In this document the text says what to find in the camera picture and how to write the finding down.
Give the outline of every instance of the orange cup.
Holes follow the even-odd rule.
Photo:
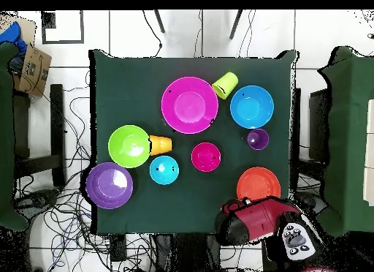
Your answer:
[[[155,135],[149,136],[151,144],[150,155],[158,155],[167,153],[172,150],[172,139],[168,137],[157,137]]]

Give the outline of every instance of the small purple cup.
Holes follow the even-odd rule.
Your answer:
[[[247,143],[256,151],[260,151],[269,144],[269,135],[263,129],[253,129],[247,135]]]

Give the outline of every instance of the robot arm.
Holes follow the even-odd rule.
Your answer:
[[[316,253],[316,242],[300,214],[291,203],[276,197],[249,205],[229,200],[215,219],[216,238],[222,246],[237,246],[276,234],[289,260],[306,260]]]

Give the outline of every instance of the green cloth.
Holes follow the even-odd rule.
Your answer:
[[[8,73],[8,63],[18,53],[14,44],[0,43],[0,226],[23,231],[28,221],[12,207],[15,189],[15,133],[13,120],[13,80]]]
[[[134,124],[149,135],[172,138],[166,155],[180,167],[178,179],[158,185],[149,175],[154,157],[129,169],[134,180],[130,200],[114,210],[97,209],[97,232],[105,233],[213,233],[221,204],[236,197],[239,177],[250,167],[270,169],[278,177],[281,197],[289,193],[290,71],[295,51],[272,58],[110,58],[95,50],[97,164],[111,162],[107,150],[110,135],[118,127]],[[196,76],[214,83],[227,72],[239,79],[227,100],[218,99],[213,124],[195,135],[173,132],[161,114],[161,97],[167,86],[183,76]],[[267,89],[275,110],[264,126],[270,143],[255,151],[246,143],[249,130],[237,125],[230,114],[234,93],[247,85]],[[221,163],[211,173],[202,173],[191,163],[198,143],[218,146]]]
[[[332,94],[329,155],[324,198],[329,207],[318,217],[333,236],[347,231],[374,232],[374,208],[363,200],[367,103],[374,98],[374,58],[358,57],[349,47],[333,51],[319,72]]]

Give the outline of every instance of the purple bowl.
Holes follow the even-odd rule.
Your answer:
[[[85,189],[100,208],[114,209],[125,204],[132,194],[129,171],[113,162],[95,166],[88,174]]]
[[[269,144],[269,135],[263,129],[254,129],[248,133],[247,143],[251,148],[260,151]]]

